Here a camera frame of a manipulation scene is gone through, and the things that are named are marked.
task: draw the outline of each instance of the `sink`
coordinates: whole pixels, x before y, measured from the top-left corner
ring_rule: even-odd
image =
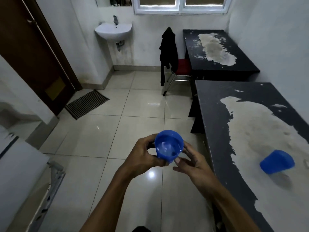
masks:
[[[111,23],[102,23],[95,32],[106,40],[114,40],[116,42],[125,40],[132,29],[132,23],[120,23],[117,26]]]

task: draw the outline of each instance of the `striped doormat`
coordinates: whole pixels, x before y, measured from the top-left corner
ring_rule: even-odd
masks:
[[[109,98],[93,90],[66,105],[66,110],[77,120],[108,100]]]

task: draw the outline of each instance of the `black jacket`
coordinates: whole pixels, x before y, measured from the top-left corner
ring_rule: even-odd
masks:
[[[162,35],[162,43],[159,48],[161,50],[161,86],[164,85],[164,66],[167,69],[172,67],[172,71],[176,72],[178,69],[178,52],[175,43],[175,34],[170,27]]]

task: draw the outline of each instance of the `blue cup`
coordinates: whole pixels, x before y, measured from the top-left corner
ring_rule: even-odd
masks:
[[[157,156],[172,163],[183,150],[183,139],[173,130],[164,130],[158,133],[154,145]]]
[[[295,162],[288,153],[274,150],[261,163],[261,169],[267,174],[278,173],[295,166]]]

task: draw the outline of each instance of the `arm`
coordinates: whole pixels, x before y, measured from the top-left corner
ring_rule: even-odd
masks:
[[[178,157],[175,159],[177,167],[173,167],[173,169],[190,177],[199,192],[218,207],[225,219],[225,224],[231,231],[260,232],[247,212],[216,178],[205,157],[187,142],[184,142],[184,147],[183,152],[187,154],[191,161]]]
[[[123,198],[131,180],[152,167],[167,165],[164,160],[152,156],[147,151],[147,149],[154,147],[153,142],[156,136],[153,134],[137,141],[79,232],[115,231]]]

